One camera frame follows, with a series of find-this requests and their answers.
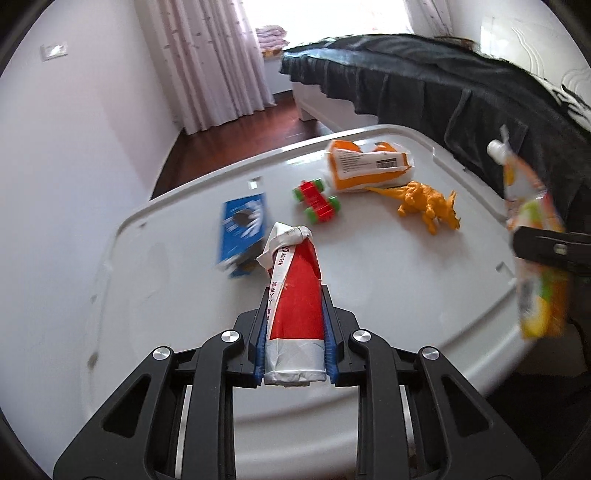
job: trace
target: red and white package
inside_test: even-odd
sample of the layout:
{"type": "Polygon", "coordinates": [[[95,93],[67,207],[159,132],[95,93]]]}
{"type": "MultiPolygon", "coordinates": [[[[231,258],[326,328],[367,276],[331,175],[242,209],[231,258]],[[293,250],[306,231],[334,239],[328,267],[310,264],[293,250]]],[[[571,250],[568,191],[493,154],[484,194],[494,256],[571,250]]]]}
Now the red and white package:
{"type": "Polygon", "coordinates": [[[276,223],[257,260],[271,274],[265,384],[324,381],[322,291],[312,233],[305,226],[276,223]]]}

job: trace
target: green wheel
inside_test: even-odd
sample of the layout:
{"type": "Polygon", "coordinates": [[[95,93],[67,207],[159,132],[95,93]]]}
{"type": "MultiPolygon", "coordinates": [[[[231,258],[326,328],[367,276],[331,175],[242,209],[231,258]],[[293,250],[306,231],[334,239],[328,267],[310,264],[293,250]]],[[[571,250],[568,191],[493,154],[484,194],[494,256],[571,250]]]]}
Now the green wheel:
{"type": "Polygon", "coordinates": [[[318,191],[320,193],[322,193],[324,191],[324,182],[322,182],[322,180],[320,179],[316,179],[315,181],[312,182],[314,185],[316,185],[316,188],[318,189],[318,191]]]}
{"type": "Polygon", "coordinates": [[[306,210],[304,210],[304,213],[308,217],[308,220],[310,221],[310,223],[317,223],[318,222],[318,215],[316,215],[316,212],[314,211],[314,209],[312,207],[308,207],[306,210]]]}
{"type": "Polygon", "coordinates": [[[340,210],[340,202],[337,197],[329,197],[329,203],[330,206],[335,209],[335,212],[340,210]]]}
{"type": "Polygon", "coordinates": [[[293,189],[293,192],[294,192],[294,197],[298,202],[304,201],[304,195],[302,194],[299,187],[296,187],[295,189],[293,189]]]}

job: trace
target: blue box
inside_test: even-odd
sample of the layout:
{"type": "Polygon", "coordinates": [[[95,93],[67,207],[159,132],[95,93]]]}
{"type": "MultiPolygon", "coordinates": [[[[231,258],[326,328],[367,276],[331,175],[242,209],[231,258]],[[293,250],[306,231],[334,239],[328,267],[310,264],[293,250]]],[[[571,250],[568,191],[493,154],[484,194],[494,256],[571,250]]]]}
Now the blue box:
{"type": "Polygon", "coordinates": [[[224,204],[219,264],[231,268],[231,276],[247,275],[256,267],[264,247],[266,211],[263,193],[224,204]]]}

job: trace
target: white curtain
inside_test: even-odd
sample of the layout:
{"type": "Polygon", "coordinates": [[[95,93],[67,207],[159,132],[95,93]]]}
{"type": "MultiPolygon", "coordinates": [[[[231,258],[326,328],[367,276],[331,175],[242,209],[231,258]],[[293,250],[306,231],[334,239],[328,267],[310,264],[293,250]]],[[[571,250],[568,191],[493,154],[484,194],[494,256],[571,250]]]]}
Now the white curtain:
{"type": "Polygon", "coordinates": [[[188,134],[274,105],[241,0],[136,0],[136,7],[188,134]]]}

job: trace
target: light switch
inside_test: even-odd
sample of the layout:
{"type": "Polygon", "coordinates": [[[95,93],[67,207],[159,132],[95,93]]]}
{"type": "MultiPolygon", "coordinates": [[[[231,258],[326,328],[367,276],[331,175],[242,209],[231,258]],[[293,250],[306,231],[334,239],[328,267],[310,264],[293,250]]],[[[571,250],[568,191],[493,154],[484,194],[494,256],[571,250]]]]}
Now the light switch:
{"type": "Polygon", "coordinates": [[[43,61],[56,59],[64,55],[68,55],[68,45],[65,42],[41,46],[41,59],[43,61]]]}

